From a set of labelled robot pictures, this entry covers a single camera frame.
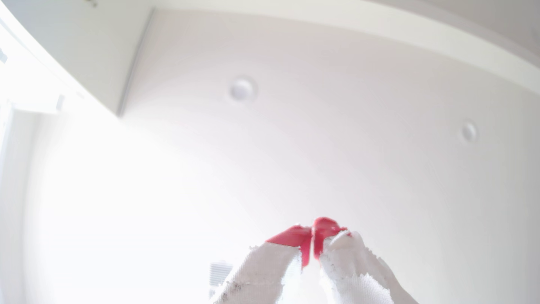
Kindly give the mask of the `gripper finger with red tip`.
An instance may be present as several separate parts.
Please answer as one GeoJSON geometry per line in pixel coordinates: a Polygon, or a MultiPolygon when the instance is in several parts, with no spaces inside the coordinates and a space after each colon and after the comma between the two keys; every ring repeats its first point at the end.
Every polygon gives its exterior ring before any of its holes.
{"type": "Polygon", "coordinates": [[[328,303],[417,303],[358,232],[321,217],[313,223],[313,237],[328,303]]]}
{"type": "Polygon", "coordinates": [[[251,247],[211,303],[293,303],[311,243],[311,227],[294,225],[251,247]]]}

